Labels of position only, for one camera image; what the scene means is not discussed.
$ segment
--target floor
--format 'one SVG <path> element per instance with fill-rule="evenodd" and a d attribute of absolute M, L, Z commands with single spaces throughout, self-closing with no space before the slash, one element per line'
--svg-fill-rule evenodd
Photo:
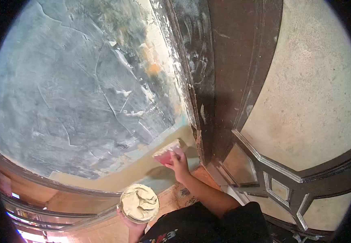
<path fill-rule="evenodd" d="M 220 187 L 202 166 L 198 167 L 193 172 L 193 175 L 207 185 L 220 190 Z M 168 188 L 159 194 L 158 197 L 160 210 L 157 217 L 149 222 L 149 227 L 162 215 L 189 206 L 197 201 L 197 199 L 180 183 L 176 183 Z M 109 243 L 123 243 L 128 242 L 128 228 L 119 220 L 119 217 L 115 217 L 94 226 L 76 232 L 70 232 L 66 236 L 69 242 L 72 243 L 95 243 L 105 241 Z"/>

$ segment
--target decorative door panel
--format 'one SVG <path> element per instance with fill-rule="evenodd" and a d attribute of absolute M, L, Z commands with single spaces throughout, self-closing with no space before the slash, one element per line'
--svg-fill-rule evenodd
<path fill-rule="evenodd" d="M 351 202 L 351 42 L 323 1 L 267 4 L 256 11 L 282 19 L 255 30 L 263 54 L 245 76 L 216 75 L 213 163 L 269 222 L 328 241 Z"/>

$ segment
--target person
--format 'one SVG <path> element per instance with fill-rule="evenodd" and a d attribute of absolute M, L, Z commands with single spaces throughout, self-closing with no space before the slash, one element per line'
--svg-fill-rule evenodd
<path fill-rule="evenodd" d="M 193 177 L 185 154 L 171 153 L 176 180 L 198 199 L 195 204 L 163 215 L 144 234 L 146 224 L 118 215 L 129 228 L 129 243 L 173 242 L 272 242 L 257 202 L 241 206 L 230 195 Z"/>

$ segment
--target hand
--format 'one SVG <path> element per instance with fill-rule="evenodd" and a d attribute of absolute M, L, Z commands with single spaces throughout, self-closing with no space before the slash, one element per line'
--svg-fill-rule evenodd
<path fill-rule="evenodd" d="M 176 180 L 181 184 L 184 184 L 185 178 L 191 176 L 188 168 L 188 160 L 186 159 L 185 153 L 181 155 L 176 154 L 175 152 L 170 152 L 171 161 L 173 161 L 173 165 L 165 164 L 167 168 L 171 168 L 175 175 Z"/>
<path fill-rule="evenodd" d="M 134 233 L 137 237 L 144 235 L 144 229 L 147 227 L 147 223 L 145 224 L 137 224 L 133 221 L 129 220 L 120 210 L 119 205 L 116 207 L 116 211 L 118 216 L 120 217 L 121 221 L 128 227 L 130 233 Z"/>

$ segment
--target dark wooden trim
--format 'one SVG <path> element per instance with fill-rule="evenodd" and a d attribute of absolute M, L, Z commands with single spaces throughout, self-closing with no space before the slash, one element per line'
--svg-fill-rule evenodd
<path fill-rule="evenodd" d="M 236 142 L 239 147 L 251 158 L 254 162 L 254 166 L 256 168 L 257 174 L 262 172 L 268 173 L 271 177 L 279 181 L 280 183 L 288 186 L 292 190 L 301 190 L 306 193 L 313 193 L 313 197 L 315 198 L 325 198 L 325 197 L 333 197 L 345 194 L 347 192 L 351 192 L 351 159 L 347 160 L 342 164 L 338 165 L 339 171 L 337 173 L 336 170 L 330 170 L 328 177 L 325 176 L 318 176 L 315 180 L 310 180 L 308 182 L 303 182 L 303 179 L 298 175 L 292 173 L 292 177 L 296 176 L 296 180 L 289 177 L 287 174 L 277 171 L 276 169 L 266 165 L 259 161 L 254 154 L 248 149 L 248 147 L 241 142 L 236 135 L 232 137 L 233 141 L 231 144 Z M 345 153 L 345 156 L 351 153 L 351 150 Z M 260 178 L 258 177 L 258 182 L 260 183 L 261 187 L 254 187 L 254 188 L 242 188 L 241 185 L 238 185 L 244 191 L 255 192 L 257 190 L 263 190 L 265 187 L 264 182 L 261 182 Z M 317 193 L 315 194 L 314 188 L 318 188 Z"/>
<path fill-rule="evenodd" d="M 314 199 L 337 197 L 337 196 L 341 196 L 341 195 L 344 195 L 344 194 L 347 194 L 347 193 L 350 193 L 350 192 L 351 192 L 351 188 L 347 189 L 345 191 L 340 191 L 340 192 L 336 192 L 336 193 L 315 196 Z"/>
<path fill-rule="evenodd" d="M 285 206 L 287 209 L 290 209 L 289 203 L 290 203 L 290 198 L 288 200 L 279 197 L 278 195 L 275 194 L 275 192 L 273 192 L 272 186 L 271 186 L 271 180 L 273 179 L 273 177 L 271 177 L 270 174 L 268 173 L 263 173 L 263 175 L 265 176 L 265 187 L 266 187 L 266 191 L 267 193 L 270 194 L 271 199 L 273 199 L 274 201 L 276 201 L 277 203 L 279 203 L 282 206 Z M 287 193 L 290 193 L 290 187 L 284 185 L 285 187 L 287 187 Z"/>
<path fill-rule="evenodd" d="M 283 1 L 208 1 L 215 53 L 213 158 L 223 161 L 231 129 L 244 123 L 266 79 Z"/>
<path fill-rule="evenodd" d="M 263 194 L 256 194 L 256 193 L 247 193 L 247 195 L 254 196 L 254 197 L 269 198 L 269 196 L 267 196 L 267 195 L 263 195 Z"/>
<path fill-rule="evenodd" d="M 199 10 L 204 11 L 209 18 L 209 12 L 207 12 L 208 8 L 207 6 L 205 6 L 206 2 L 201 1 L 200 3 L 201 4 L 198 5 Z M 184 95 L 188 97 L 188 99 L 185 101 L 187 106 L 186 109 L 187 109 L 192 130 L 193 130 L 193 134 L 195 136 L 198 155 L 202 163 L 206 165 L 210 161 L 210 157 L 211 157 L 212 142 L 211 142 L 211 139 L 209 138 L 209 135 L 210 135 L 209 133 L 212 130 L 212 126 L 210 126 L 209 124 L 204 124 L 201 115 L 199 115 L 199 109 L 201 109 L 202 100 L 206 100 L 207 109 L 208 109 L 207 111 L 209 112 L 209 116 L 213 117 L 212 112 L 214 112 L 214 109 L 213 109 L 214 103 L 213 101 L 208 101 L 210 100 L 208 94 L 212 92 L 214 93 L 214 89 L 209 88 L 210 85 L 205 85 L 205 84 L 202 84 L 201 86 L 196 86 L 195 83 L 197 84 L 198 82 L 195 82 L 194 78 L 198 80 L 202 79 L 201 81 L 205 81 L 208 79 L 209 82 L 214 82 L 214 79 L 211 78 L 212 76 L 211 73 L 214 72 L 214 70 L 212 69 L 209 72 L 210 74 L 206 78 L 200 77 L 199 75 L 196 75 L 196 76 L 192 75 L 192 72 L 189 66 L 189 60 L 188 60 L 188 52 L 190 52 L 191 50 L 187 50 L 186 48 L 187 46 L 185 46 L 183 42 L 183 36 L 186 35 L 186 32 L 182 31 L 179 25 L 181 22 L 184 21 L 183 17 L 191 17 L 191 16 L 183 16 L 181 14 L 183 11 L 182 9 L 179 9 L 179 8 L 175 9 L 173 0 L 163 0 L 163 5 L 165 6 L 164 11 L 161 11 L 159 8 L 155 11 L 158 11 L 160 13 L 159 16 L 167 15 L 170 22 L 171 29 L 173 31 L 172 38 L 174 41 L 174 46 L 176 48 L 176 51 L 179 54 L 179 59 L 181 61 L 181 67 L 182 67 L 182 71 L 180 75 L 181 75 L 181 78 L 184 78 L 184 80 L 182 80 L 183 85 L 181 85 L 181 87 L 183 88 Z M 199 23 L 203 24 L 202 21 L 203 20 L 201 16 L 194 18 L 194 22 L 195 22 L 194 24 L 197 24 L 197 25 Z M 203 42 L 206 44 L 209 44 L 211 42 L 210 35 L 207 35 L 206 33 L 204 33 L 203 36 L 199 36 L 199 38 L 200 37 L 203 38 Z M 199 42 L 193 40 L 191 42 L 192 49 L 198 48 L 198 44 Z M 206 98 L 204 94 L 201 94 L 201 92 L 198 91 L 197 88 L 203 89 L 205 91 L 209 90 L 209 92 L 205 94 L 205 95 L 208 95 L 208 97 Z"/>
<path fill-rule="evenodd" d="M 107 192 L 107 191 L 101 191 L 101 190 L 86 189 L 83 187 L 75 187 L 72 185 L 66 185 L 66 184 L 56 182 L 46 177 L 41 177 L 40 175 L 34 174 L 31 171 L 12 163 L 1 154 L 0 154 L 0 167 L 6 168 L 12 173 L 17 174 L 26 180 L 29 180 L 39 185 L 50 187 L 59 191 L 86 194 L 91 196 L 100 196 L 100 197 L 120 197 L 121 195 L 121 192 Z"/>
<path fill-rule="evenodd" d="M 14 219 L 14 218 L 12 218 L 11 220 L 17 225 L 20 225 L 23 227 L 28 227 L 30 229 L 40 229 L 42 231 L 50 231 L 50 232 L 64 232 L 65 231 L 65 229 L 64 229 L 65 227 L 56 229 L 56 228 L 51 228 L 51 227 L 46 227 L 46 226 L 36 226 L 36 225 L 32 225 L 32 224 L 27 224 L 27 223 L 24 223 L 20 220 Z"/>
<path fill-rule="evenodd" d="M 351 149 L 315 167 L 297 172 L 304 182 L 318 180 L 351 168 Z"/>
<path fill-rule="evenodd" d="M 283 1 L 256 1 L 259 20 L 255 24 L 254 43 L 246 90 L 239 105 L 233 129 L 241 130 L 265 83 L 275 53 L 282 19 Z"/>
<path fill-rule="evenodd" d="M 277 218 L 274 218 L 272 216 L 269 216 L 267 214 L 263 214 L 265 219 L 276 226 L 280 226 L 281 228 L 284 228 L 289 231 L 296 231 L 296 232 L 301 232 L 298 226 L 279 220 Z M 323 230 L 317 230 L 317 229 L 307 229 L 305 232 L 302 232 L 303 235 L 311 235 L 311 236 L 323 236 L 320 238 L 322 241 L 330 241 L 331 236 L 333 234 L 333 231 L 323 231 Z"/>
<path fill-rule="evenodd" d="M 238 183 L 239 187 L 246 188 L 246 187 L 259 187 L 258 182 L 247 182 L 247 183 Z"/>
<path fill-rule="evenodd" d="M 23 219 L 23 220 L 26 220 L 26 221 L 30 221 L 30 222 L 33 222 L 33 223 L 37 223 L 37 224 L 52 225 L 52 226 L 73 226 L 73 224 L 64 224 L 64 223 L 53 223 L 53 222 L 40 221 L 40 220 L 36 220 L 36 219 L 26 218 L 26 217 L 18 215 L 17 213 L 13 213 L 13 212 L 10 212 L 10 211 L 7 211 L 7 212 L 9 214 L 17 217 L 17 218 L 20 218 L 20 219 Z"/>
<path fill-rule="evenodd" d="M 43 235 L 41 230 L 30 229 L 30 228 L 27 228 L 27 227 L 24 227 L 24 226 L 21 226 L 21 225 L 18 225 L 18 224 L 15 224 L 15 227 L 18 230 L 21 230 L 21 231 L 24 231 L 24 232 L 27 232 L 27 233 L 30 233 L 30 234 Z"/>
<path fill-rule="evenodd" d="M 304 193 L 301 190 L 294 191 L 293 201 L 290 204 L 290 211 L 293 213 L 297 227 L 302 231 L 308 230 L 308 225 L 304 220 L 304 214 L 313 202 L 312 193 Z"/>
<path fill-rule="evenodd" d="M 211 161 L 213 142 L 213 117 L 214 117 L 214 55 L 212 47 L 211 19 L 206 0 L 190 1 L 186 6 L 184 0 L 168 0 L 174 9 L 177 20 L 177 31 L 181 35 L 180 51 L 185 56 L 183 65 L 185 72 L 190 74 L 195 101 L 192 103 L 197 109 L 195 116 L 198 122 L 197 130 L 201 136 L 201 149 L 203 163 Z M 196 9 L 191 12 L 186 7 Z"/>

